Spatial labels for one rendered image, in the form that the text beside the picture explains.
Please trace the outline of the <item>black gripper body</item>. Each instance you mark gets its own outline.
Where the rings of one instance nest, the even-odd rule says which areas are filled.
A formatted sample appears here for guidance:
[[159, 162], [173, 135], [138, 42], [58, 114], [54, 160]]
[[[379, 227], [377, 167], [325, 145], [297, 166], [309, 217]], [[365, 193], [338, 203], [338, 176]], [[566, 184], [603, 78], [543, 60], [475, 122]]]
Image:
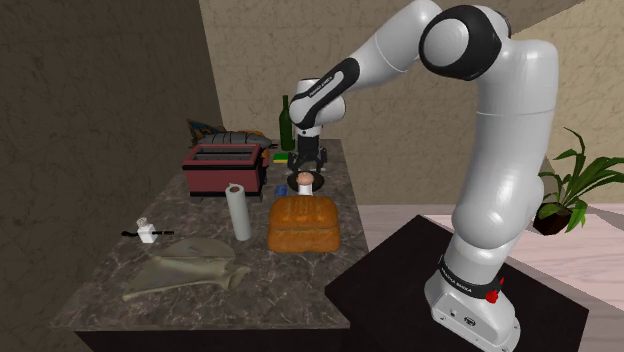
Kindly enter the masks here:
[[318, 137], [299, 137], [297, 139], [298, 156], [301, 159], [315, 159], [319, 154]]

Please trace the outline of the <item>dark green glass bottle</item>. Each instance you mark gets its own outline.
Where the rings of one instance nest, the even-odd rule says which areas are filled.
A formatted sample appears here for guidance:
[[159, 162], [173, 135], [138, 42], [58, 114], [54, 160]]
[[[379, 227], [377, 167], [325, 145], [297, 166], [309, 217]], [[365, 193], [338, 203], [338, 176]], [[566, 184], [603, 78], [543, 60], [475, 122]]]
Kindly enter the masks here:
[[282, 96], [282, 110], [279, 115], [280, 147], [283, 151], [293, 151], [295, 149], [295, 139], [293, 137], [293, 126], [289, 114], [289, 99], [287, 95]]

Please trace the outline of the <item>brown bread loaf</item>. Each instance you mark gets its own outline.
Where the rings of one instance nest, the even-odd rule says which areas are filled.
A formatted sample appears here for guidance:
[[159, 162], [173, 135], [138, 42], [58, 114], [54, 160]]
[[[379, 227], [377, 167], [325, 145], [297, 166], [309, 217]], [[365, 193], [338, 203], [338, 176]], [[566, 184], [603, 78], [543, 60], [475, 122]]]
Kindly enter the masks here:
[[278, 253], [338, 250], [341, 233], [335, 203], [326, 196], [278, 198], [269, 214], [267, 244]]

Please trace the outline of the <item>grey ribbed object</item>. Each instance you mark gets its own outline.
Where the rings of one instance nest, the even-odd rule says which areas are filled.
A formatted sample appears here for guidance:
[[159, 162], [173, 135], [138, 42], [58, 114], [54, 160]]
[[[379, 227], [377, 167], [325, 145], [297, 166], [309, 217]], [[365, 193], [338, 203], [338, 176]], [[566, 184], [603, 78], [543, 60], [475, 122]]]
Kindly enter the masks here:
[[261, 149], [269, 148], [272, 141], [263, 136], [247, 132], [221, 132], [205, 135], [198, 144], [257, 144]]

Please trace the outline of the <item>red toaster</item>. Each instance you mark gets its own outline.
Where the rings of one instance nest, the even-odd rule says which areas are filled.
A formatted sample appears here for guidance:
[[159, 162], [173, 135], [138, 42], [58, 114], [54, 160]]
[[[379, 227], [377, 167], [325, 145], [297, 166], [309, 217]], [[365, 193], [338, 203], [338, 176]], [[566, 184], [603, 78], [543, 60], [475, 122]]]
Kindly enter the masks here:
[[193, 198], [225, 196], [230, 184], [262, 197], [267, 167], [259, 144], [198, 144], [182, 163]]

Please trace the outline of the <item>white paper towel roll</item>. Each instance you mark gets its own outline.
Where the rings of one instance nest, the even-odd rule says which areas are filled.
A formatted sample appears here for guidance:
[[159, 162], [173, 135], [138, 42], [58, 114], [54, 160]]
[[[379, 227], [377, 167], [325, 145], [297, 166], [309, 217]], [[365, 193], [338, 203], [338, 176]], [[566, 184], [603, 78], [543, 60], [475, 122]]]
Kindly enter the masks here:
[[238, 241], [249, 240], [252, 230], [244, 187], [230, 183], [225, 190], [225, 195], [236, 239]]

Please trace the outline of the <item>black robot stand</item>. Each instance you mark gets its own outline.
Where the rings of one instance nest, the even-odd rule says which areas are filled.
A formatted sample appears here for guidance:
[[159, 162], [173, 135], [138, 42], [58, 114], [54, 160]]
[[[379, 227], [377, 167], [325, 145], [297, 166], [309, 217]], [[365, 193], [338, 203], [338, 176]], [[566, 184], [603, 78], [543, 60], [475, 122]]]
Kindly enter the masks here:
[[[358, 339], [355, 352], [483, 352], [434, 320], [424, 295], [451, 233], [418, 215], [325, 288]], [[578, 352], [589, 311], [505, 264], [502, 292], [515, 306], [519, 342], [494, 352]]]

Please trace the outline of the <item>olive green cloth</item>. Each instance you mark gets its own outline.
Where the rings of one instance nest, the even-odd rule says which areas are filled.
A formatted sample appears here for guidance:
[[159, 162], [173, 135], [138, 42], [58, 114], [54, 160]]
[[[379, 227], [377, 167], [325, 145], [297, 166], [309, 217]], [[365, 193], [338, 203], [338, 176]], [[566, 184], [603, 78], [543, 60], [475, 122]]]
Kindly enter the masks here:
[[225, 242], [208, 238], [187, 238], [150, 259], [127, 285], [122, 299], [169, 289], [216, 284], [235, 288], [252, 269], [235, 262], [234, 250]]

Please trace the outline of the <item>small white bottle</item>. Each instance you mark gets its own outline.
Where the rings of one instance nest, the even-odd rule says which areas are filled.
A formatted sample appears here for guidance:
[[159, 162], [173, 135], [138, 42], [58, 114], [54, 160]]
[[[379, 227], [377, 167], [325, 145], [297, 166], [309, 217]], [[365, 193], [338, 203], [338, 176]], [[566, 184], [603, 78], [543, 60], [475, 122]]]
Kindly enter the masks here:
[[136, 224], [138, 227], [137, 233], [141, 241], [148, 244], [154, 243], [158, 237], [158, 235], [155, 234], [154, 225], [149, 223], [146, 217], [139, 218]]

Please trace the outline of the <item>green potted plant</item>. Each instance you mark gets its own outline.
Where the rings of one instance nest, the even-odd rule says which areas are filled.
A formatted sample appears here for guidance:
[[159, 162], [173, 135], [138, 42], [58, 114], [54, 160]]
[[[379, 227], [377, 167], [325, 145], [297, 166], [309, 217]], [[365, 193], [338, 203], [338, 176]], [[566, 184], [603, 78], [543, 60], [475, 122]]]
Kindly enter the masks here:
[[624, 173], [612, 170], [612, 167], [624, 164], [624, 157], [598, 157], [585, 165], [586, 146], [582, 136], [572, 129], [566, 130], [576, 136], [580, 150], [568, 149], [555, 160], [573, 157], [573, 171], [565, 176], [554, 171], [538, 173], [540, 178], [552, 178], [556, 182], [556, 190], [543, 196], [532, 222], [533, 228], [544, 236], [556, 235], [562, 230], [568, 233], [578, 225], [584, 226], [588, 204], [582, 196], [597, 187], [624, 183]]

